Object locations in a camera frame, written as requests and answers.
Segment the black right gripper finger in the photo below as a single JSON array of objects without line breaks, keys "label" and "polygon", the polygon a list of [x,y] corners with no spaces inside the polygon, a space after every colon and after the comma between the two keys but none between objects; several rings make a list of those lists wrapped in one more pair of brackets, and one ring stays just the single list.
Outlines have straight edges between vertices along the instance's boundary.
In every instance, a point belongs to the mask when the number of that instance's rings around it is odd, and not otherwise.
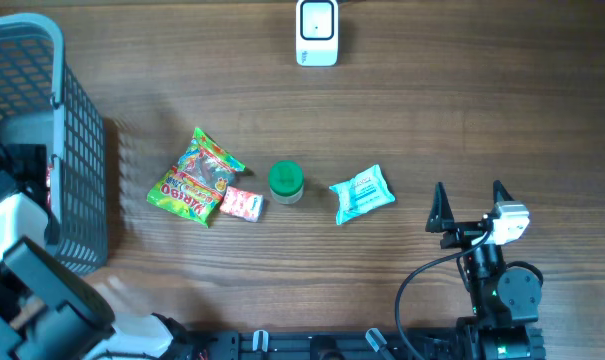
[{"label": "black right gripper finger", "polygon": [[512,202],[514,198],[509,194],[500,180],[493,182],[493,201],[495,203]]},{"label": "black right gripper finger", "polygon": [[430,233],[442,233],[452,231],[454,226],[455,220],[444,184],[438,182],[435,186],[433,204],[426,222],[425,231]]}]

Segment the teal wet wipes pack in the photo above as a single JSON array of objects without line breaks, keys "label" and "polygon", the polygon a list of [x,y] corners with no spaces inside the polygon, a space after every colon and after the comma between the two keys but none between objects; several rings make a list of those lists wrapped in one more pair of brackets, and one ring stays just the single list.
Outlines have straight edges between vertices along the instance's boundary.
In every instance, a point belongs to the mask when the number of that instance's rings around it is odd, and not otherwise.
[{"label": "teal wet wipes pack", "polygon": [[378,164],[329,189],[338,197],[337,225],[396,201]]}]

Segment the green lid jar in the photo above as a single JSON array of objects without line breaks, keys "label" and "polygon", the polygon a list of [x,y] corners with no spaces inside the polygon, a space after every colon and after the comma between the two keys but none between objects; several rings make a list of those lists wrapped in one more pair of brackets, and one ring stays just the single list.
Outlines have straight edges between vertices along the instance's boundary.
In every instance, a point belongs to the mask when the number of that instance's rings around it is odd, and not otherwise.
[{"label": "green lid jar", "polygon": [[291,205],[300,200],[304,192],[304,173],[294,161],[275,163],[268,175],[272,197],[280,204]]}]

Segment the colourful Haribo candy bag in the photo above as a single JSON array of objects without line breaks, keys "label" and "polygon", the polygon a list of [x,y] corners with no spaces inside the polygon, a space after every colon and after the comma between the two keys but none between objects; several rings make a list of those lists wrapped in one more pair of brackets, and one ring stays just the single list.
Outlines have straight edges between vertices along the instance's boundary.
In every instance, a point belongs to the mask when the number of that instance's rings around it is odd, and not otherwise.
[{"label": "colourful Haribo candy bag", "polygon": [[207,227],[245,165],[196,127],[185,153],[149,190],[147,202]]}]

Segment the small red candy packet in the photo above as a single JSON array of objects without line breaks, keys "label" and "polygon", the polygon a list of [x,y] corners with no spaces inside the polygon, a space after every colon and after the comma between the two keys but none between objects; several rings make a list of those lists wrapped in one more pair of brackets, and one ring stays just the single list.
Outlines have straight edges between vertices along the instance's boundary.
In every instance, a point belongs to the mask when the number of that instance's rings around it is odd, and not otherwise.
[{"label": "small red candy packet", "polygon": [[244,191],[232,186],[226,190],[220,211],[226,215],[242,218],[249,222],[257,222],[264,204],[261,194]]}]

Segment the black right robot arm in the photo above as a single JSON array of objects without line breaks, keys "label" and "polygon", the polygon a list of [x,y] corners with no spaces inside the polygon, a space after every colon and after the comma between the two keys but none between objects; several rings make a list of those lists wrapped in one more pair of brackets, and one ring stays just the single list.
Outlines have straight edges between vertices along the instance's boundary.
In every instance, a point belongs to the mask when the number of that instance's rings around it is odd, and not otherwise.
[{"label": "black right robot arm", "polygon": [[527,207],[502,183],[493,183],[492,210],[480,220],[457,222],[444,185],[435,186],[426,230],[443,235],[443,249],[459,249],[456,259],[473,315],[456,323],[457,356],[461,359],[544,359],[539,319],[543,275],[524,261],[506,262],[502,248],[524,234],[530,224]]}]

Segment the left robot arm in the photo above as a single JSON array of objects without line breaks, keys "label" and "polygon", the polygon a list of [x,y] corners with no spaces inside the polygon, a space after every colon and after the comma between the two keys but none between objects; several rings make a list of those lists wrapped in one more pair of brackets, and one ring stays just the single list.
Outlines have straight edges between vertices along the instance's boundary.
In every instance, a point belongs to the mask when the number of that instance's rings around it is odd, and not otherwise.
[{"label": "left robot arm", "polygon": [[58,232],[43,180],[0,144],[0,359],[190,359],[171,318],[116,314],[45,249]]}]

